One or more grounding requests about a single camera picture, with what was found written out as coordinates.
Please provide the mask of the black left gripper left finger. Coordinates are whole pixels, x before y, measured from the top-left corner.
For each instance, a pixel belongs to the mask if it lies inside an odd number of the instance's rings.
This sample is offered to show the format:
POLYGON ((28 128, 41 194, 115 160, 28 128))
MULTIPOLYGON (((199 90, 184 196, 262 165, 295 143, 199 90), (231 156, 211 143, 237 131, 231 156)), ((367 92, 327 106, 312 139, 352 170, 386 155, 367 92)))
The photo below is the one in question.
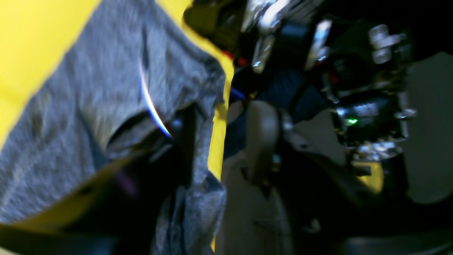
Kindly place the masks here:
POLYGON ((176 112, 169 138, 151 133, 126 158, 45 212, 1 225, 1 248, 18 255, 147 255, 164 200, 191 182, 197 107, 176 112))

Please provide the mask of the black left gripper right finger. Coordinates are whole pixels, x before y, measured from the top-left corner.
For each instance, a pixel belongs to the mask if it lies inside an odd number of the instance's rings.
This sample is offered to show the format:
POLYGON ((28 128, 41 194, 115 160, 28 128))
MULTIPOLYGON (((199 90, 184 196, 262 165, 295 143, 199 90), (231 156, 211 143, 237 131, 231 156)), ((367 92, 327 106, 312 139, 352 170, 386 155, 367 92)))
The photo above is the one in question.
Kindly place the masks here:
POLYGON ((274 195, 290 255, 451 255, 452 196, 417 204, 392 144, 342 166, 298 138, 288 113, 263 101, 247 113, 248 181, 274 195))

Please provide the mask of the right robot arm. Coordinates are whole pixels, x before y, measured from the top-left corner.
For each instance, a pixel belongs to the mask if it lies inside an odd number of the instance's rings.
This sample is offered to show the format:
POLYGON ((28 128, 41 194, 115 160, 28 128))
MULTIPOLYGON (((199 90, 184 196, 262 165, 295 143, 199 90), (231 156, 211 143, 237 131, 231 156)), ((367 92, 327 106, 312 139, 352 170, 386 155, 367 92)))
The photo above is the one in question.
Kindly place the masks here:
POLYGON ((256 74, 301 68, 330 106, 338 142, 358 176, 371 175, 390 197, 409 189, 398 142, 409 136, 406 77, 410 37, 400 28, 346 21, 325 0, 201 0, 183 21, 256 74))

